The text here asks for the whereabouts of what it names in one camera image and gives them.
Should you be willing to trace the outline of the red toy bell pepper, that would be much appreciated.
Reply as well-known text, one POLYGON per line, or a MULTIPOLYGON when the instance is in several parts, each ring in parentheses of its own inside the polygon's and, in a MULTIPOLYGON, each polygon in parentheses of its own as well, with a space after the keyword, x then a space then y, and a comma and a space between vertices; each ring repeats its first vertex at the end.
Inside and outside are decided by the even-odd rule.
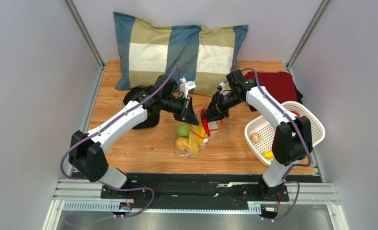
POLYGON ((291 113, 295 114, 297 117, 300 117, 300 114, 296 111, 290 111, 291 113))

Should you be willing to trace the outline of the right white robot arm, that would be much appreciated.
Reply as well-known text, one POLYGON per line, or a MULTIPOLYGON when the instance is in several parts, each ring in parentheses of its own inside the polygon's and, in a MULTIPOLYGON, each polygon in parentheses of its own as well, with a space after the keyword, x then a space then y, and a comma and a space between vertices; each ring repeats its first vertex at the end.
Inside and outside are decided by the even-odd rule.
POLYGON ((242 70, 234 70, 226 76, 226 81, 230 92, 225 95, 216 92, 201 117, 209 122, 228 118, 229 109, 242 102, 257 110, 275 132, 271 147, 274 159, 262 175, 259 187, 266 192, 277 189, 285 183, 293 167, 302 166, 301 160, 311 158, 311 122, 306 116, 296 116, 275 100, 260 84, 257 73, 252 80, 245 78, 242 70))

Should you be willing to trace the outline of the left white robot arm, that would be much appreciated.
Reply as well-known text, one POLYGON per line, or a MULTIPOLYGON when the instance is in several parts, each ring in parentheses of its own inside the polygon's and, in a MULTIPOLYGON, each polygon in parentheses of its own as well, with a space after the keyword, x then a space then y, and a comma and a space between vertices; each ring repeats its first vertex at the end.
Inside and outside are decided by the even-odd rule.
POLYGON ((106 122, 86 133, 75 132, 67 152, 69 164, 92 183, 121 189, 128 177, 109 165, 106 152, 125 133, 161 110, 173 114, 177 121, 198 125, 192 97, 188 94, 195 87, 194 81, 183 77, 176 82, 171 76, 159 76, 154 85, 134 92, 125 107, 106 122))

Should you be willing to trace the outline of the brown toy potato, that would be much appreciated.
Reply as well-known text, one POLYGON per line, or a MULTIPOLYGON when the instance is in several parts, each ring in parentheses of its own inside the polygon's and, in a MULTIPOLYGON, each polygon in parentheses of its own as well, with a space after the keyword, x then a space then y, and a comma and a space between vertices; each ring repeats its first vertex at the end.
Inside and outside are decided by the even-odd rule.
POLYGON ((187 151, 189 146, 189 139, 184 137, 178 137, 175 140, 175 147, 178 151, 187 151))

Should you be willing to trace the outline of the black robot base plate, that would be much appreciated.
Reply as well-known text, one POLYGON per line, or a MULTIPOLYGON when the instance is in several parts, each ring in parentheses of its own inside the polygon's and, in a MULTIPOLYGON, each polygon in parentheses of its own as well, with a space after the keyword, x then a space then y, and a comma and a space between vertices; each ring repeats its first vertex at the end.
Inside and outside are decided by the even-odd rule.
POLYGON ((190 173, 128 173, 125 188, 140 188, 135 192, 117 192, 102 187, 101 198, 135 201, 141 208, 155 198, 152 209, 245 210, 248 202, 284 203, 289 201, 286 186, 263 195, 258 183, 261 174, 190 174, 190 173))

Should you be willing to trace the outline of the green toy vegetable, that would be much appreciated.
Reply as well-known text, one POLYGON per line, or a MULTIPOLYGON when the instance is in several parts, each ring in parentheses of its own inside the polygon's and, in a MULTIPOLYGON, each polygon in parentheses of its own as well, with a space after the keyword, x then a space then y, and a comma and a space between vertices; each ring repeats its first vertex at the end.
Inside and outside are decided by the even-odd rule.
POLYGON ((178 125, 176 132, 178 137, 188 138, 190 134, 190 125, 187 123, 180 124, 178 125))

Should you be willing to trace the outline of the red toy chili pepper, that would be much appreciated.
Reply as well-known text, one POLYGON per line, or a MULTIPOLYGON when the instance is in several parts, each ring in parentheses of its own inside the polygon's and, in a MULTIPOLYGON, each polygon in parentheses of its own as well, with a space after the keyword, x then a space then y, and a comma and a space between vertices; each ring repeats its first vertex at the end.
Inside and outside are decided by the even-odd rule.
POLYGON ((203 118, 203 115, 205 114, 206 112, 206 109, 203 108, 201 111, 200 111, 200 118, 201 118, 201 123, 202 123, 202 126, 205 130, 205 133, 207 134, 208 137, 211 136, 210 134, 210 130, 209 130, 209 127, 208 127, 208 119, 207 118, 203 118))

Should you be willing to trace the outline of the clear zip top bag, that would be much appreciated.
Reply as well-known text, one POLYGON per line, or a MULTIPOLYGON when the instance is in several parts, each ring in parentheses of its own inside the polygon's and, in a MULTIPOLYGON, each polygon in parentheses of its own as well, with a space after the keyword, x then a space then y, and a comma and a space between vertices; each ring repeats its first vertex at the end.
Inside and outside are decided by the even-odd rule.
POLYGON ((214 135, 224 126, 223 120, 208 122, 201 115, 206 109, 196 113, 199 125, 181 123, 175 129, 174 150, 181 158, 195 158, 206 148, 214 135))

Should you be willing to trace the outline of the yellow toy mango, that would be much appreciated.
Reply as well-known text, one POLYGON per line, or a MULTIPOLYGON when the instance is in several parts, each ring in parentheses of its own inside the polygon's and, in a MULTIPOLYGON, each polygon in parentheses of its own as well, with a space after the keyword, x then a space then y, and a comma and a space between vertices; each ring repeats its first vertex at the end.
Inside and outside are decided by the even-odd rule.
POLYGON ((192 155, 198 155, 206 147, 205 135, 205 130, 201 124, 200 126, 190 125, 188 150, 192 155))

